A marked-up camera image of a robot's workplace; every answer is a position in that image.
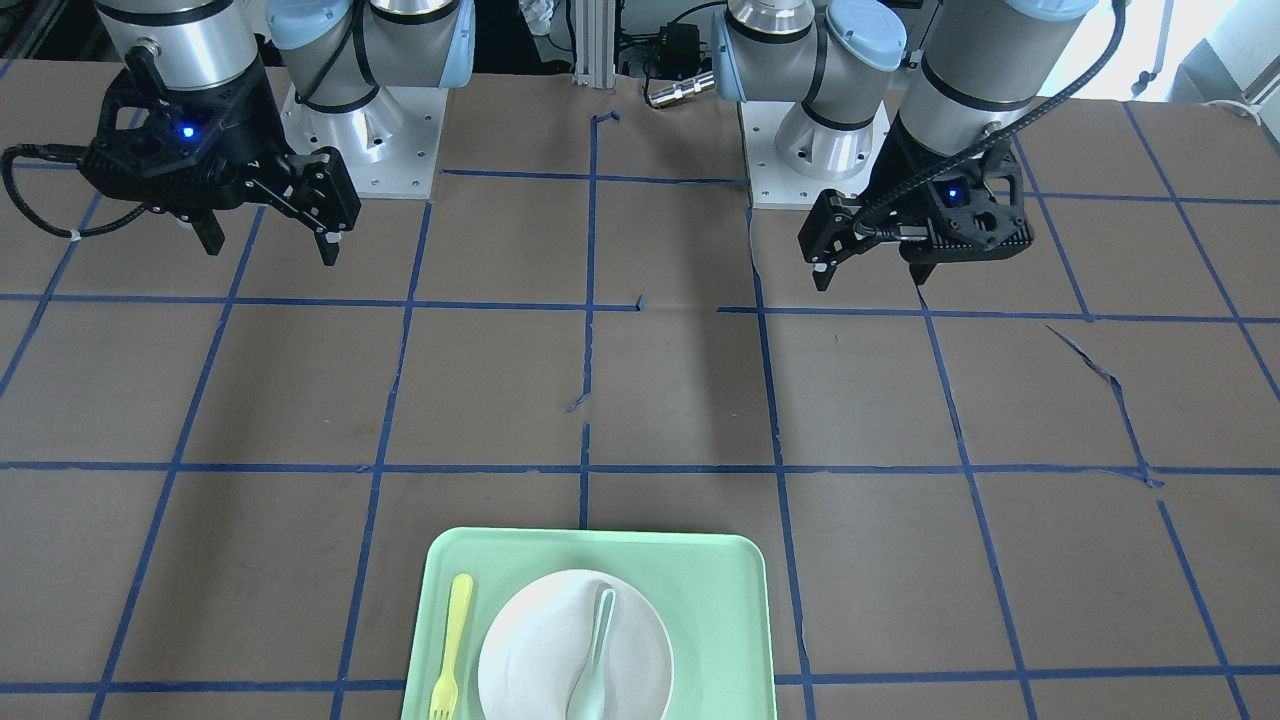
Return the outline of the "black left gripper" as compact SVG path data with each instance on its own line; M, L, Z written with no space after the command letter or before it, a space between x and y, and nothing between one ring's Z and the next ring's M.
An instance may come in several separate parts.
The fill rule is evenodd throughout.
M922 287L938 264L984 263L1021 251L1021 168L1012 133L980 136L978 154L937 154L916 141L901 119L890 127L870 183L849 197L827 188L814 201L797 243L817 292L829 288L837 266L896 240L911 282Z

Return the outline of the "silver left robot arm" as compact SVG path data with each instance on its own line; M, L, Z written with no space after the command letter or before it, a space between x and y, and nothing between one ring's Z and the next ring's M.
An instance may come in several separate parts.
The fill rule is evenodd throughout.
M942 1L872 159L861 152L909 32L881 1L730 1L716 18L721 97L786 102L774 146L822 179L797 232L818 291L896 243L916 284L943 264L1001 261L1036 240L1012 141L1096 77L1039 91L1091 1Z

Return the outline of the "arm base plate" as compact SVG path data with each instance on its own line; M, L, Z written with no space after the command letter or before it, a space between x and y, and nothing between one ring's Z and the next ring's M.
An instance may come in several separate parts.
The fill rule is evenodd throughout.
M343 114L321 113L289 97L282 124L298 154L338 149L362 200L429 200L449 94L383 88L370 104Z
M884 104L860 129L833 129L799 102L739 105L751 205L808 211L824 190L861 193L890 131Z

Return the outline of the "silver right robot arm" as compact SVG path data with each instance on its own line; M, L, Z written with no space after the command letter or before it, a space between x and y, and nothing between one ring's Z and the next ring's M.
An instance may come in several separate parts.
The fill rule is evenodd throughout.
M81 174L104 196L189 225L221 251L219 211L276 209L323 264L355 228L352 170L420 155L393 88L457 88L474 70L472 1L269 1L292 91L279 106L237 1L97 1L124 63Z

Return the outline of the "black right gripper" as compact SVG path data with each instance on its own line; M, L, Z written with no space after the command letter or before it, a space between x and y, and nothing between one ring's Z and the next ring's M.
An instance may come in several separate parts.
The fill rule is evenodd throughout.
M251 65L218 87L157 94L141 88L129 70L122 70L105 92L100 117L108 109L123 108L133 109L129 117L118 117L118 123L127 127L141 126L145 113L155 111L198 123L215 120L227 132L224 149L244 186L243 204L270 205L294 218L316 234L323 265L337 264L342 232L355 228L360 197L337 149L325 146L310 154L292 149L265 67ZM195 223L209 256L220 254L225 233L212 211L169 213Z

